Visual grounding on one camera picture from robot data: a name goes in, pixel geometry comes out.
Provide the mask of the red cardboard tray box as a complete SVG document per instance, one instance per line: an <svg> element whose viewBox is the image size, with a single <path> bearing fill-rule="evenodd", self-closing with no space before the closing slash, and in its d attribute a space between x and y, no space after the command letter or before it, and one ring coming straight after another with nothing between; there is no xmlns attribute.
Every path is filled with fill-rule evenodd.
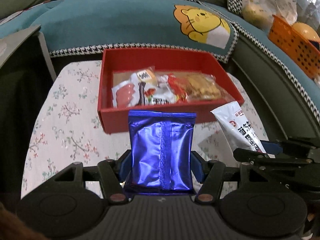
<svg viewBox="0 0 320 240"><path fill-rule="evenodd" d="M244 98L231 78L208 52L168 48L106 49L103 52L97 107L100 123L106 134L129 130L130 108L113 106L112 87L127 79L130 74L148 67L154 67L160 74L213 75L217 84L224 88L233 100L240 105L244 103Z"/></svg>

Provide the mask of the orange plastic basket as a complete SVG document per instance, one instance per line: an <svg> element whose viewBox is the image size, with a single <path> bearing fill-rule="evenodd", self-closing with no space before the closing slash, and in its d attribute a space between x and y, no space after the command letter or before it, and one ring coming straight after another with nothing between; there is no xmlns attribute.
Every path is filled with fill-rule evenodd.
<svg viewBox="0 0 320 240"><path fill-rule="evenodd" d="M319 77L319 50L286 21L274 15L268 38L310 79Z"/></svg>

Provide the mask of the clear bag yellow crackers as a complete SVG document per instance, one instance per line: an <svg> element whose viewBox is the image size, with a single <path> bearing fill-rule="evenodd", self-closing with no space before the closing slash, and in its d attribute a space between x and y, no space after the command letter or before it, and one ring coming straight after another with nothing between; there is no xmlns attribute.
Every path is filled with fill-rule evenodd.
<svg viewBox="0 0 320 240"><path fill-rule="evenodd" d="M228 93L216 82L215 77L203 73L189 74L185 77L185 91L189 100L227 99Z"/></svg>

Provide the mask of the red printed snack packet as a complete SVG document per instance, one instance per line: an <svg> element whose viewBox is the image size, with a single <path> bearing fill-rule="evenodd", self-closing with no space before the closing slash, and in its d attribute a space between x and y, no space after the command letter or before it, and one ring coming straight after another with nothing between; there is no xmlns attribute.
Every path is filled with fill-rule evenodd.
<svg viewBox="0 0 320 240"><path fill-rule="evenodd" d="M187 102L190 92L190 82L185 77L177 77L170 73L167 80L168 86L175 94L176 102Z"/></svg>

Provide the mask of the white noodle snack packet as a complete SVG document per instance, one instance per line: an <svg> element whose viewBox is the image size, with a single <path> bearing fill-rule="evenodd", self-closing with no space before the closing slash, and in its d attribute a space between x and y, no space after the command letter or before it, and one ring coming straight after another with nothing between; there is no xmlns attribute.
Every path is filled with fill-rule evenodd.
<svg viewBox="0 0 320 240"><path fill-rule="evenodd" d="M237 148L266 153L251 123L237 101L233 101L211 111L230 145L232 151Z"/></svg>

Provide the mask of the black chair back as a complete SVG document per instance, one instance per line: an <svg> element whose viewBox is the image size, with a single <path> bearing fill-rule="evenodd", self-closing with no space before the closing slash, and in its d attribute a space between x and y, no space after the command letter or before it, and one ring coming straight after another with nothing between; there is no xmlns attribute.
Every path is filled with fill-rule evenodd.
<svg viewBox="0 0 320 240"><path fill-rule="evenodd" d="M41 26L1 39L1 104L30 99L43 104L57 78Z"/></svg>

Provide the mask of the floral tablecloth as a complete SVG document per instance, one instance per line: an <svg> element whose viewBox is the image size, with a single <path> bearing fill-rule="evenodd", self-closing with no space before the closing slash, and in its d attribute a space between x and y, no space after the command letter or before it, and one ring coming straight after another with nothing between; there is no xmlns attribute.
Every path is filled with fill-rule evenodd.
<svg viewBox="0 0 320 240"><path fill-rule="evenodd" d="M117 160L130 148L129 133L106 134L98 112L101 61L70 63L57 76L34 125L22 177L21 198L79 161L95 166ZM240 81L228 74L244 98L242 110L260 140L269 140L263 123ZM218 122L196 124L192 150L205 160L237 167Z"/></svg>

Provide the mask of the white sausage packet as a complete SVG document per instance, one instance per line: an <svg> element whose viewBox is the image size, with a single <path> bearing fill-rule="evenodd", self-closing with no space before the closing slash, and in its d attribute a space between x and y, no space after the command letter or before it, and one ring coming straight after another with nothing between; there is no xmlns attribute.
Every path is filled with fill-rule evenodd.
<svg viewBox="0 0 320 240"><path fill-rule="evenodd" d="M131 80L125 80L120 84L114 86L111 89L113 96L113 107L127 107L133 98L133 94L135 93L134 88L135 85Z"/></svg>

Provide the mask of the thin red snack packet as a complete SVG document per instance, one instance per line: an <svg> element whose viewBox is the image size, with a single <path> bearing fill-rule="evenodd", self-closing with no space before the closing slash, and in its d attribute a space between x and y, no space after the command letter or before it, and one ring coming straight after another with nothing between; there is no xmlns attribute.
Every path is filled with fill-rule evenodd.
<svg viewBox="0 0 320 240"><path fill-rule="evenodd" d="M147 105L166 105L176 103L176 95L168 83L161 83L154 67L139 70L130 76L133 92L129 107Z"/></svg>

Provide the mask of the clear plastic fruit bag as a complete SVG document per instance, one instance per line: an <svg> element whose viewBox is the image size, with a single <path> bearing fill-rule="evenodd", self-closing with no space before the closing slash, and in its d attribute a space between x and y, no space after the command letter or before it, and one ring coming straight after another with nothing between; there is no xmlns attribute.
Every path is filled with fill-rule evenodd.
<svg viewBox="0 0 320 240"><path fill-rule="evenodd" d="M274 16L280 17L286 23L296 23L297 0L242 0L242 16L250 24L269 32Z"/></svg>

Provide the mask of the blue foil snack packet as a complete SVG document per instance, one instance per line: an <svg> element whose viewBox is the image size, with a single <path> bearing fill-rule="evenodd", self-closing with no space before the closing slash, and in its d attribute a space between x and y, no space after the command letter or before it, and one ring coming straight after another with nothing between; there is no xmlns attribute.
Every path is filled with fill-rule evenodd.
<svg viewBox="0 0 320 240"><path fill-rule="evenodd" d="M130 194L194 194L190 154L196 113L129 111Z"/></svg>

